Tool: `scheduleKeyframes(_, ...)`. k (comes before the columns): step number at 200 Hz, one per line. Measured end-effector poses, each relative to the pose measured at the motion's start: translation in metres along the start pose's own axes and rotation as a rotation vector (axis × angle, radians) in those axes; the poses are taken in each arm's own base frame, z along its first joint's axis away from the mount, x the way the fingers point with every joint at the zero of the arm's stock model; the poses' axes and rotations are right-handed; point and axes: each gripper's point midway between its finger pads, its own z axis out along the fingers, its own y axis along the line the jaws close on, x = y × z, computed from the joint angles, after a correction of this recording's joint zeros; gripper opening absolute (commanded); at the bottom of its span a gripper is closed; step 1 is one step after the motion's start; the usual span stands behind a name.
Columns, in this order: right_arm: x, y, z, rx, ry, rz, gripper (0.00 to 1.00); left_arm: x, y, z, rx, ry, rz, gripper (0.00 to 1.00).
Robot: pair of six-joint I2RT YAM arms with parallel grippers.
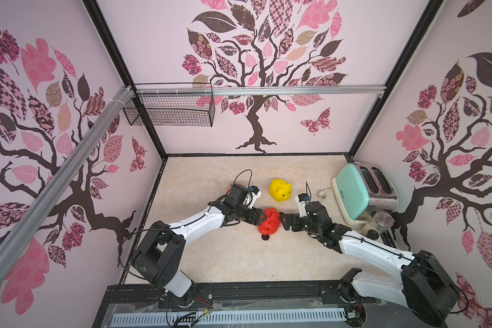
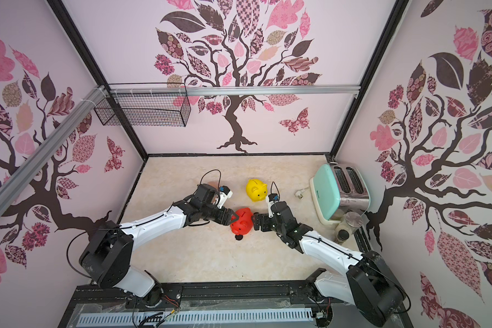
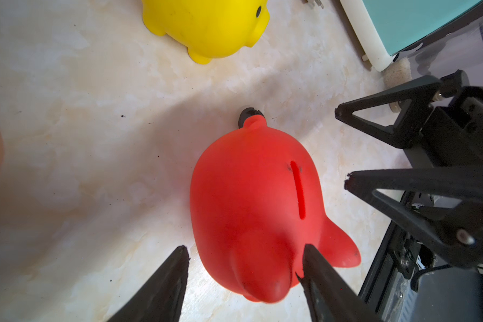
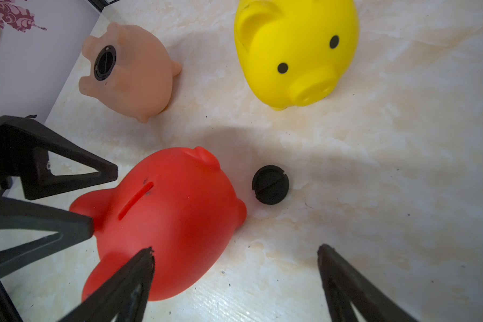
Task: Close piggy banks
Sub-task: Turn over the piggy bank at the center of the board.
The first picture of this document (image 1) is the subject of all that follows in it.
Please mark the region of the red piggy bank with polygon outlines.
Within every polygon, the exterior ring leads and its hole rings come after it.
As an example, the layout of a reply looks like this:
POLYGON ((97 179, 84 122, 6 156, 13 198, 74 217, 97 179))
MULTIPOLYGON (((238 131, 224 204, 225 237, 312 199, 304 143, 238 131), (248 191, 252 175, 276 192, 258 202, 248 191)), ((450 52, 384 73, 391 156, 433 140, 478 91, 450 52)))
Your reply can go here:
POLYGON ((274 235, 280 227, 280 213, 275 208, 265 209, 267 220, 258 226, 261 235, 274 235))

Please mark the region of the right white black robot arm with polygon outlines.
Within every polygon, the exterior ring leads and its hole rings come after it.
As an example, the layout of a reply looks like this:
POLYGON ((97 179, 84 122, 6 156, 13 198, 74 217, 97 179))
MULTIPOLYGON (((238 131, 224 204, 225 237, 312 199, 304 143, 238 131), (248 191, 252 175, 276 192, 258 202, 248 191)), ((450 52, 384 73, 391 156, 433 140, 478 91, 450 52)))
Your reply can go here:
POLYGON ((297 214, 280 214, 285 230, 307 232, 330 250, 352 256, 384 271, 375 276, 352 268, 339 281, 343 301, 381 299, 410 309, 432 327, 445 327, 463 294, 433 254, 410 251, 378 243, 350 227, 337 224, 320 202, 299 202, 297 214))

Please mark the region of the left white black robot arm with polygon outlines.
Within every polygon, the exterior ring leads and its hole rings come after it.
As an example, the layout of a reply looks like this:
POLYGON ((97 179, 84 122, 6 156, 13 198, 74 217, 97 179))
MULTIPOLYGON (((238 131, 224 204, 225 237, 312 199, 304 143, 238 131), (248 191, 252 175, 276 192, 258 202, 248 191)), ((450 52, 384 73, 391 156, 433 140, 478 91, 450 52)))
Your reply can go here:
POLYGON ((266 216, 254 205, 261 195, 261 191, 247 191, 246 197, 225 195, 188 219, 173 224, 155 222, 146 230, 131 257, 131 267, 155 289, 169 291, 184 302, 191 302, 195 282, 179 269, 185 248, 231 221, 260 225, 266 216))

